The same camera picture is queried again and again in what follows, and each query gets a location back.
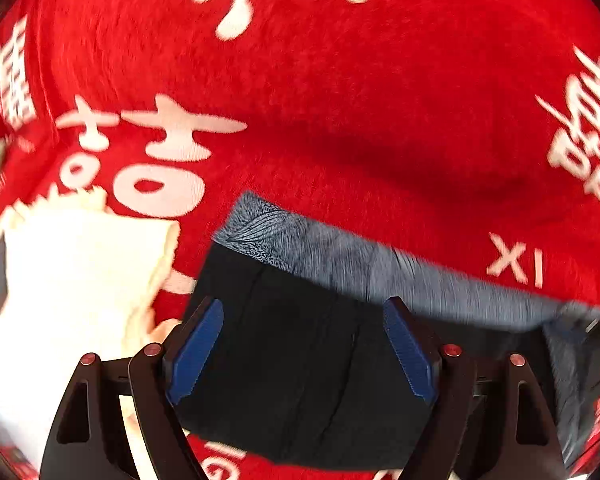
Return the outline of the black pants with patterned stripe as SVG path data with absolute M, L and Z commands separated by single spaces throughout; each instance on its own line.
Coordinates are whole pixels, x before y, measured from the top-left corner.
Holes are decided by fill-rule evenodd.
M 402 467 L 428 410 L 384 329 L 399 297 L 418 322 L 471 356 L 530 362 L 573 460 L 600 396 L 600 311 L 491 285 L 240 196 L 190 301 L 224 321 L 196 382 L 175 404 L 196 436 L 272 462 L 338 471 Z

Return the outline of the black smartphone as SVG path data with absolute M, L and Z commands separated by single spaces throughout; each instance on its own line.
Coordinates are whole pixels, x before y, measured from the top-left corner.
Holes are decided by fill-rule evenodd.
M 3 311 L 8 295 L 8 284 L 6 278 L 6 240 L 5 235 L 0 237 L 0 313 Z

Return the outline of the red blanket with white characters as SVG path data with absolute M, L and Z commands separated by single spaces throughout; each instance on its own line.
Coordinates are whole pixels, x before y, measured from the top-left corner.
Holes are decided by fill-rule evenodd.
M 1 139 L 0 217 L 99 186 L 114 214 L 178 222 L 152 304 L 178 322 L 166 337 L 246 193 L 600 311 L 590 0 L 7 0 Z M 600 323 L 584 332 L 600 344 Z M 500 411 L 479 400 L 450 479 L 493 466 Z M 600 479 L 600 396 L 593 415 L 565 479 Z M 204 479 L 402 479 L 406 464 L 280 464 L 181 427 Z

